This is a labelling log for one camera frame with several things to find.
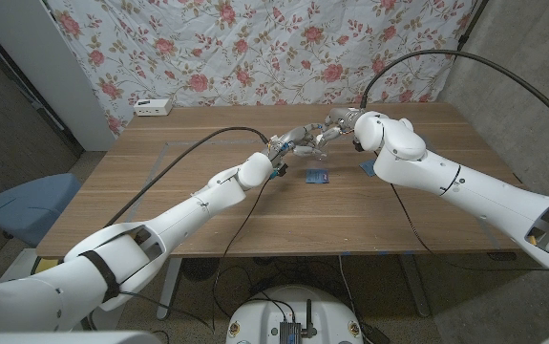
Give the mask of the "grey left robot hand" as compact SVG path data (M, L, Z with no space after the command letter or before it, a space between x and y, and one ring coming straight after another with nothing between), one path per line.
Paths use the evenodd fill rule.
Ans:
M262 153L271 161L282 159L289 153L301 158L324 158L327 153L322 147L317 146L316 137L312 134L316 130L322 130L322 124L309 123L291 129L281 137L273 136Z

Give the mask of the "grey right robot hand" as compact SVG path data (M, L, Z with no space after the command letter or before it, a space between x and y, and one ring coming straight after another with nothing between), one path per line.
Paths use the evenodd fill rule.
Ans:
M318 147L324 147L340 136L351 134L356 121L365 113L357 108L333 108L329 111L322 124L322 132L316 137Z

